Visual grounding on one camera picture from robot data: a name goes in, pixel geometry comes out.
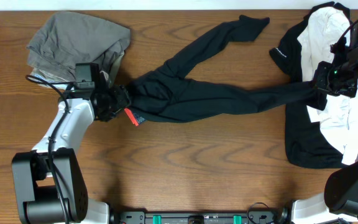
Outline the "black leggings with red waistband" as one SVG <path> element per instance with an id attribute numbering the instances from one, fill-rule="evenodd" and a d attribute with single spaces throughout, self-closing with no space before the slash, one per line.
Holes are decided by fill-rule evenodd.
<path id="1" fill-rule="evenodd" d="M 187 123 L 219 114 L 260 113 L 289 103 L 324 109 L 327 99 L 311 82 L 245 90 L 186 78 L 197 64 L 220 53 L 229 42 L 254 41 L 269 22 L 268 17 L 241 15 L 198 37 L 159 68 L 126 86 L 131 98 L 126 115 L 139 125 L 144 121 Z"/>

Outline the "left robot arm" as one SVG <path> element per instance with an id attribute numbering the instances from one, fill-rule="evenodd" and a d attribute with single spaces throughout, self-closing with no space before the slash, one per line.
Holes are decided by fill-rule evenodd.
<path id="1" fill-rule="evenodd" d="M 93 121 L 109 121 L 131 101 L 124 86 L 59 93 L 58 113 L 45 136 L 29 152 L 12 159 L 21 223 L 109 223 L 109 205 L 88 197 L 76 158 Z"/>

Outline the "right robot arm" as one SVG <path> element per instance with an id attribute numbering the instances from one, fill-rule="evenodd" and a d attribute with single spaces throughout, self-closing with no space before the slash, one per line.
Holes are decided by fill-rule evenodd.
<path id="1" fill-rule="evenodd" d="M 350 45 L 340 37 L 331 47 L 334 61 L 319 63 L 313 82 L 317 90 L 328 95 L 354 98 L 358 97 L 358 20 L 348 31 Z M 358 222 L 358 133 L 356 137 L 354 148 L 344 151 L 349 165 L 329 176 L 323 193 L 292 202 L 282 212 L 288 223 Z"/>

